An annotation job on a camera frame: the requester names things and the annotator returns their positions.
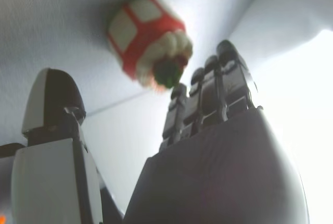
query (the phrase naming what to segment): orange light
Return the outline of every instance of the orange light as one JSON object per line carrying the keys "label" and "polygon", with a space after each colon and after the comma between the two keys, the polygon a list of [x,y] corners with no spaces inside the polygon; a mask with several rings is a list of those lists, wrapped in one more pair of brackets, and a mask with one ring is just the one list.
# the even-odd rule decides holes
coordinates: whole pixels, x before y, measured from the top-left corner
{"label": "orange light", "polygon": [[0,216],[0,224],[5,224],[6,223],[6,216],[1,215]]}

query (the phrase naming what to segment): toy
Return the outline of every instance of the toy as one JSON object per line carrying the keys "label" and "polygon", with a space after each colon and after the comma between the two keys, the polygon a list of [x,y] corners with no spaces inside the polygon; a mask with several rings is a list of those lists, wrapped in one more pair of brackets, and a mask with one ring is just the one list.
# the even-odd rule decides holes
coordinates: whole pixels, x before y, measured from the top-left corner
{"label": "toy", "polygon": [[185,25],[161,0],[133,0],[116,13],[108,30],[123,71],[144,87],[178,84],[192,55]]}

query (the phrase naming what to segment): orange object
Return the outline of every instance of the orange object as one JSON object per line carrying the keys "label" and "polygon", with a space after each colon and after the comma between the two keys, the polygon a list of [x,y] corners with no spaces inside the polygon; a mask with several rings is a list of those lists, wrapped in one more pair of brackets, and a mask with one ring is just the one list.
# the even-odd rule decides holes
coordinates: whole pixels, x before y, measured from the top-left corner
{"label": "orange object", "polygon": [[0,224],[5,224],[6,223],[6,216],[2,215],[0,216]]}

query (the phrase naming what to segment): red and white toy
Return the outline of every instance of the red and white toy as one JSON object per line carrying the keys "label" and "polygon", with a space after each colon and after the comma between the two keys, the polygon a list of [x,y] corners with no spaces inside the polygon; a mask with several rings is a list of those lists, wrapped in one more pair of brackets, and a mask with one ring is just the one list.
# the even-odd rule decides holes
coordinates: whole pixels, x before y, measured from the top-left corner
{"label": "red and white toy", "polygon": [[123,5],[108,38],[123,71],[156,90],[177,84],[192,55],[183,21],[161,0]]}

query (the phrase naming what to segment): bright light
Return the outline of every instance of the bright light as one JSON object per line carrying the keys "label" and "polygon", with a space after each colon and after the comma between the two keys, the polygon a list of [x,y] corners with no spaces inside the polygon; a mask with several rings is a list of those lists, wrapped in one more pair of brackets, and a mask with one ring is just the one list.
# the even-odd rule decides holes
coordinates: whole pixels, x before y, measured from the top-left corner
{"label": "bright light", "polygon": [[311,224],[332,223],[333,32],[270,59],[253,73],[262,106],[300,171]]}

